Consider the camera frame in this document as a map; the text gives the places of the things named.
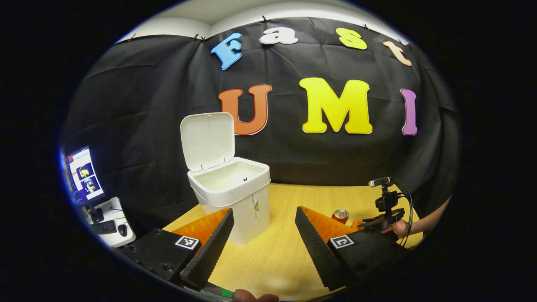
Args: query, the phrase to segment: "keyboard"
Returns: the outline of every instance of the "keyboard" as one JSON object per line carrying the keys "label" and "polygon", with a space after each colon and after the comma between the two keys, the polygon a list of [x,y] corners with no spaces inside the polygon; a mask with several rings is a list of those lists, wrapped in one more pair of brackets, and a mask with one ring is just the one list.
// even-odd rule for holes
{"label": "keyboard", "polygon": [[98,224],[90,225],[90,229],[92,229],[98,235],[112,234],[118,231],[118,229],[115,227],[114,220],[109,220],[105,222],[100,222]]}

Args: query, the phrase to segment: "ceiling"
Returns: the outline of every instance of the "ceiling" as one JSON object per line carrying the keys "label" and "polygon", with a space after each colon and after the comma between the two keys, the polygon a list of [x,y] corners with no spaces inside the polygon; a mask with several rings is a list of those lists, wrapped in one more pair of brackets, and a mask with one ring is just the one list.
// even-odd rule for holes
{"label": "ceiling", "polygon": [[155,15],[154,18],[188,18],[201,21],[209,25],[213,25],[238,12],[242,12],[267,4],[284,2],[316,2],[345,8],[358,13],[363,13],[363,10],[358,8],[354,4],[347,4],[345,1],[340,0],[190,0],[184,3],[180,3],[175,7],[172,7],[162,13],[159,13]]}

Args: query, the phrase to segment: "computer mouse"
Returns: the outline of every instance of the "computer mouse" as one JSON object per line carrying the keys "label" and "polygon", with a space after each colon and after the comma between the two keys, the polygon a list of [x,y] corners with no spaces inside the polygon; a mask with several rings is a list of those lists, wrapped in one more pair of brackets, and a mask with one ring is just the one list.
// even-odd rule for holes
{"label": "computer mouse", "polygon": [[127,226],[126,225],[119,225],[118,226],[118,232],[121,236],[126,237],[127,236]]}

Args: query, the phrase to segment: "foam letter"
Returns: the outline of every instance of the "foam letter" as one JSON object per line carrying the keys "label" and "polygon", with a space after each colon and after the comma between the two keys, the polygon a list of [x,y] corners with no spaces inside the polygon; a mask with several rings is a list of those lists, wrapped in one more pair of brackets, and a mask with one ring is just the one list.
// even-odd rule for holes
{"label": "foam letter", "polygon": [[359,80],[349,80],[345,84],[341,98],[338,98],[328,83],[318,77],[304,78],[299,85],[308,93],[308,122],[302,125],[307,133],[323,133],[326,124],[322,113],[328,118],[330,126],[338,132],[349,113],[349,122],[345,130],[349,133],[370,134],[373,126],[369,123],[367,109],[367,91],[369,84]]}
{"label": "foam letter", "polygon": [[288,27],[269,28],[263,33],[266,33],[266,35],[259,38],[259,42],[263,44],[294,44],[299,41],[295,38],[295,31]]}
{"label": "foam letter", "polygon": [[241,89],[231,89],[221,92],[218,99],[222,101],[222,112],[229,112],[233,116],[235,134],[251,135],[263,130],[269,117],[267,112],[267,94],[272,90],[270,85],[255,85],[248,89],[253,95],[253,120],[244,123],[238,118],[238,98],[242,95]]}
{"label": "foam letter", "polygon": [[233,63],[237,62],[241,58],[241,53],[234,53],[234,50],[241,49],[241,43],[236,39],[242,37],[238,32],[232,33],[229,37],[225,38],[222,42],[216,45],[211,53],[218,56],[220,61],[222,61],[222,70],[228,69]]}
{"label": "foam letter", "polygon": [[340,27],[336,29],[336,33],[340,35],[339,41],[345,44],[345,46],[357,49],[367,48],[367,44],[361,39],[362,36],[353,30]]}
{"label": "foam letter", "polygon": [[399,60],[399,62],[405,64],[406,66],[412,66],[412,62],[410,62],[410,60],[408,60],[407,58],[403,57],[403,50],[395,46],[393,42],[386,41],[386,42],[383,42],[382,44],[390,48],[391,52],[394,53],[394,56]]}
{"label": "foam letter", "polygon": [[401,95],[404,98],[405,123],[403,126],[403,135],[416,135],[416,94],[409,89],[401,89]]}

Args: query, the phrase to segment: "white trash bin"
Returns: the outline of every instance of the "white trash bin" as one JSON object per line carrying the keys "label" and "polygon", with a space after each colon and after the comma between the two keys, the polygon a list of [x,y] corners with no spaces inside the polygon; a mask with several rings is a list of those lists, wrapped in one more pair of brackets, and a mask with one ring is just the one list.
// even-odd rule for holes
{"label": "white trash bin", "polygon": [[233,116],[194,114],[180,128],[188,180],[205,214],[233,209],[229,240],[235,245],[261,235],[270,224],[270,171],[266,164],[234,157]]}

